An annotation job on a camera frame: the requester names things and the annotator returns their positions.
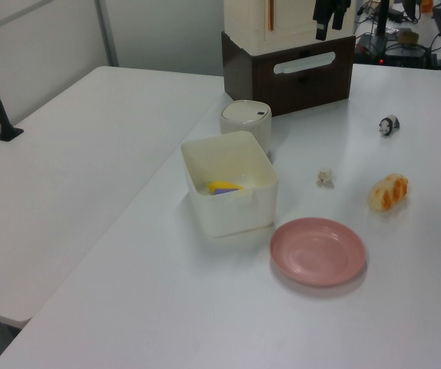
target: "white box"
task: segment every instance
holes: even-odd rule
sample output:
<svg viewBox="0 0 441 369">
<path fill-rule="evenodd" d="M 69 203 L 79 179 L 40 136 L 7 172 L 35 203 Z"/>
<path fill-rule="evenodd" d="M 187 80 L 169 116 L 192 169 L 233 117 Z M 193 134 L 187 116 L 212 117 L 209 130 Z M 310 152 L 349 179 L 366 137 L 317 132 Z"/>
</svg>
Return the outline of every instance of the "white box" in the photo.
<svg viewBox="0 0 441 369">
<path fill-rule="evenodd" d="M 273 30 L 269 29 L 270 0 L 224 0 L 224 32 L 252 56 L 312 45 L 317 23 L 313 20 L 316 0 L 274 0 Z M 346 10 L 341 30 L 328 24 L 327 39 L 352 36 L 356 2 Z"/>
<path fill-rule="evenodd" d="M 271 224 L 278 176 L 255 137 L 237 131 L 185 142 L 181 146 L 191 201 L 205 233 L 219 237 Z M 243 190 L 210 194 L 211 181 Z"/>
</svg>

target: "bread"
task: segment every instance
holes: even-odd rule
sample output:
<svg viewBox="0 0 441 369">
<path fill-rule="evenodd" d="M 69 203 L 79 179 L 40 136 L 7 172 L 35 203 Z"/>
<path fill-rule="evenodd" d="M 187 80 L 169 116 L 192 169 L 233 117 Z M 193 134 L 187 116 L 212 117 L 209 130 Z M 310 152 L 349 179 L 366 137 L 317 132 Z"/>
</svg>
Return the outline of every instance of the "bread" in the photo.
<svg viewBox="0 0 441 369">
<path fill-rule="evenodd" d="M 397 173 L 377 182 L 369 192 L 367 203 L 371 209 L 385 211 L 406 196 L 408 179 Z"/>
</svg>

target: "white cup with lid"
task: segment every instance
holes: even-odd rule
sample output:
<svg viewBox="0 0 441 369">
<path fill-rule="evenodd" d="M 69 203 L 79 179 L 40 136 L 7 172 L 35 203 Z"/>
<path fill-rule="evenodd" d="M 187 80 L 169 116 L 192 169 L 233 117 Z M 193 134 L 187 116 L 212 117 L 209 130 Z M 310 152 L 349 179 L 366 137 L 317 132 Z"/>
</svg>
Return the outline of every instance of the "white cup with lid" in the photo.
<svg viewBox="0 0 441 369">
<path fill-rule="evenodd" d="M 229 104 L 220 114 L 220 132 L 250 132 L 265 154 L 270 150 L 272 110 L 260 101 L 237 100 Z"/>
</svg>

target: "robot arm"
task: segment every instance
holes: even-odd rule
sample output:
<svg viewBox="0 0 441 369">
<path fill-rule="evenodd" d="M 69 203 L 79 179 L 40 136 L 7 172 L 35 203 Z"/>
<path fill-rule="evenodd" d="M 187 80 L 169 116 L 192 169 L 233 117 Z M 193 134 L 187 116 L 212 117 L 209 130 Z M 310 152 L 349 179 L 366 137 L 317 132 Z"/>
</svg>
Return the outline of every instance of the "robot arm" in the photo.
<svg viewBox="0 0 441 369">
<path fill-rule="evenodd" d="M 317 22 L 316 39 L 327 39 L 328 23 L 333 16 L 333 29 L 342 29 L 343 17 L 351 0 L 316 0 L 313 19 Z"/>
</svg>

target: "pink saucer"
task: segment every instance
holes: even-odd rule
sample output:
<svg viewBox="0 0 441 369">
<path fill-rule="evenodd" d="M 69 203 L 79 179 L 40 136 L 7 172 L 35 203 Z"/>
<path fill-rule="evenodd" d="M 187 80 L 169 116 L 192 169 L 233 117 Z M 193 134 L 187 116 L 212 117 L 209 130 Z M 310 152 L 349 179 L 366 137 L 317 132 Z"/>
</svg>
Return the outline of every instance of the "pink saucer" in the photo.
<svg viewBox="0 0 441 369">
<path fill-rule="evenodd" d="M 318 287 L 348 281 L 366 261 L 359 236 L 323 218 L 295 219 L 280 226 L 270 241 L 270 254 L 286 276 Z"/>
</svg>

